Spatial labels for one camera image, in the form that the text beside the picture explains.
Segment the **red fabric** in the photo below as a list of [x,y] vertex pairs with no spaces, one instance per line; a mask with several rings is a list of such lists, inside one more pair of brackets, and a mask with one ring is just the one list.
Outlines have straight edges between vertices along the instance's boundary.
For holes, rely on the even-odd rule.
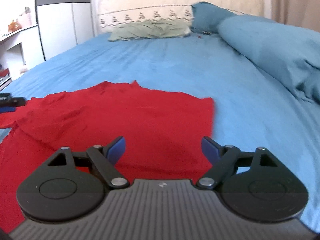
[[200,142],[212,130],[213,100],[184,93],[103,82],[72,93],[32,98],[0,114],[12,127],[0,144],[0,228],[23,220],[15,198],[19,184],[58,148],[84,151],[123,135],[126,152],[116,168],[134,178],[197,180],[210,163]]

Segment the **curtain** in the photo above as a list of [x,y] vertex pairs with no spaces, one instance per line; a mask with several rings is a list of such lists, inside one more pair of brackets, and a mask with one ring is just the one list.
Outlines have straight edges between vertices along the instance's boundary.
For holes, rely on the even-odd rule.
[[272,19],[320,32],[320,0],[272,0]]

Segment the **screw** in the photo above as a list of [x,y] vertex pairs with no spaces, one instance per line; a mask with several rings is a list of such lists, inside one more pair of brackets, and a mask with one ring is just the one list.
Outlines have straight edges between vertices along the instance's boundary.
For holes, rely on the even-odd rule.
[[201,178],[199,179],[199,184],[204,187],[211,187],[214,184],[214,179],[212,178]]
[[111,184],[118,187],[124,186],[125,184],[127,184],[127,182],[128,181],[125,178],[114,178],[111,180]]

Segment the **circular black cover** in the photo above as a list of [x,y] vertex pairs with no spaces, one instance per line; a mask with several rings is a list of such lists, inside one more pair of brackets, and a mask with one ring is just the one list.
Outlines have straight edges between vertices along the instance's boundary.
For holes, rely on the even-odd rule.
[[244,172],[222,185],[221,197],[241,216],[257,222],[280,222],[297,216],[308,201],[304,185],[289,174]]
[[26,216],[51,222],[91,212],[104,195],[103,184],[96,177],[69,166],[40,168],[17,190],[18,203]]

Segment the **blue bed sheet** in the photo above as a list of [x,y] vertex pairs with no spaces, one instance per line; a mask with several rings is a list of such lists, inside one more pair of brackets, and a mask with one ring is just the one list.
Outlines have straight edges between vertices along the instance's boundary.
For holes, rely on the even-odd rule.
[[[215,100],[212,137],[244,151],[267,147],[309,191],[303,223],[320,231],[320,106],[297,100],[217,34],[199,38],[107,41],[108,34],[46,61],[3,92],[44,97],[103,81],[181,91]],[[2,137],[8,133],[2,130]]]

